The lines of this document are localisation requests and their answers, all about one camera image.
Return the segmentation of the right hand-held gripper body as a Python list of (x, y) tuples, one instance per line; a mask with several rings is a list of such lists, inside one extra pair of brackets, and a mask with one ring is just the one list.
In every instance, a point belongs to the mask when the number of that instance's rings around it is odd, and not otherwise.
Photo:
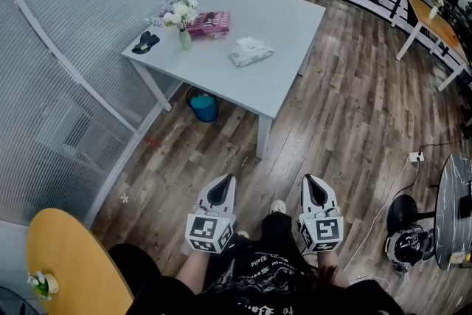
[(338, 208), (299, 216), (299, 232), (306, 251), (329, 252), (344, 240), (344, 218)]

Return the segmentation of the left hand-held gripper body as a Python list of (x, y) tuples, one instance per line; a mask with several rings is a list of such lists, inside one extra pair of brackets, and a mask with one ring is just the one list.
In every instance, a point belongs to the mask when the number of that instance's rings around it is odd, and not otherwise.
[(199, 201), (187, 216), (185, 239), (193, 250), (220, 254), (235, 233), (235, 203), (221, 206)]

